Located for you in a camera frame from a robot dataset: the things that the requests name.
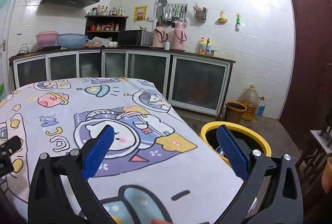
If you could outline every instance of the blue plastic basket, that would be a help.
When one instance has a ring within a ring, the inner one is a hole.
[[[77,33],[59,34],[56,40],[58,46],[64,48],[80,48],[86,42],[88,36]]]

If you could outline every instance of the blue gripper pad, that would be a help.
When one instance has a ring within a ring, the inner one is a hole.
[[[98,139],[99,137],[99,139],[83,161],[82,175],[84,180],[96,175],[100,164],[114,141],[114,129],[110,125],[106,125],[100,134],[96,138]]]
[[[230,162],[236,176],[246,181],[249,177],[248,159],[237,145],[236,138],[225,125],[218,127],[217,141],[224,151],[225,157]]]

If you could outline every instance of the cabinet door frame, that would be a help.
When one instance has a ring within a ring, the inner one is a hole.
[[[126,54],[126,61],[124,64],[124,76],[128,75],[128,54],[126,50],[102,50],[102,78],[105,78],[105,55],[106,53]]]
[[[164,86],[163,86],[163,96],[166,97],[167,94],[167,85],[168,85],[168,74],[169,74],[169,67],[171,62],[171,55],[168,53],[159,53],[159,52],[150,52],[150,51],[138,51],[138,50],[130,50],[126,53],[126,74],[128,75],[128,58],[129,54],[133,55],[144,55],[144,56],[158,56],[158,57],[165,57],[166,64],[165,64],[165,76],[164,76]]]
[[[218,99],[218,103],[217,103],[217,108],[215,110],[205,108],[205,107],[201,107],[201,106],[197,106],[197,105],[178,102],[176,100],[172,100],[177,59],[183,59],[183,60],[194,61],[194,62],[202,62],[202,63],[207,63],[207,64],[210,64],[210,65],[217,65],[217,66],[225,67],[225,73],[224,73],[224,77],[223,77],[223,81],[222,81],[222,87],[221,87],[221,90],[220,90],[220,95],[219,95],[219,99]],[[197,57],[194,57],[194,56],[179,56],[178,54],[173,54],[173,64],[172,64],[171,82],[170,82],[170,88],[169,88],[168,102],[171,105],[175,106],[175,107],[179,107],[179,108],[183,108],[183,109],[187,109],[187,110],[191,110],[191,111],[195,111],[195,112],[199,112],[199,113],[203,113],[203,114],[219,115],[219,113],[222,109],[221,102],[222,102],[222,100],[225,99],[225,96],[226,96],[226,93],[227,93],[226,92],[227,88],[228,88],[227,79],[229,79],[229,76],[230,76],[230,69],[231,68],[230,68],[230,63],[229,62],[212,61],[212,60],[200,59],[200,58],[197,58]]]
[[[46,54],[45,60],[46,60],[46,76],[49,74],[47,80],[52,80],[51,75],[51,58],[52,57],[58,57],[58,56],[69,56],[69,55],[76,55],[76,78],[80,77],[80,69],[79,69],[79,55],[78,51],[68,51],[68,52],[58,52],[58,53],[52,53],[52,54]]]
[[[19,82],[19,74],[18,74],[18,70],[17,70],[17,65],[25,63],[25,62],[36,61],[36,60],[39,60],[39,59],[45,60],[46,56],[34,56],[34,57],[27,58],[27,59],[19,59],[19,60],[14,61],[13,68],[14,68],[14,86],[15,86],[15,89],[18,89],[18,88],[21,87],[20,82]],[[49,79],[50,75],[48,73],[47,61],[45,62],[45,70],[46,70],[46,80],[50,80]]]
[[[78,56],[76,56],[76,74],[77,78],[82,78],[80,75],[80,55],[81,54],[93,54],[93,53],[100,53],[100,50],[85,50],[85,51],[79,51]]]

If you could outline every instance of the metal screw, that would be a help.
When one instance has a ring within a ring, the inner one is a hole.
[[[252,153],[256,156],[256,157],[259,157],[261,156],[262,152],[259,151],[258,149],[255,149],[254,151],[252,151]]]
[[[42,153],[40,154],[40,159],[46,159],[47,158],[47,153]]]
[[[72,156],[77,156],[80,153],[80,151],[78,149],[73,149],[72,151],[70,151],[70,154]]]
[[[291,159],[292,159],[292,158],[290,157],[290,155],[288,155],[288,154],[283,155],[283,158],[284,158],[285,160],[291,160]]]

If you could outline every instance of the cartoon tablecloth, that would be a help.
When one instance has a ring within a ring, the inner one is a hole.
[[[15,90],[0,103],[0,144],[14,135],[22,147],[0,185],[27,218],[29,185],[41,153],[62,156],[97,137],[106,124],[115,140],[93,191],[118,224],[213,223],[242,180],[177,115],[153,83],[127,78],[43,81]],[[84,217],[69,181],[74,212]]]

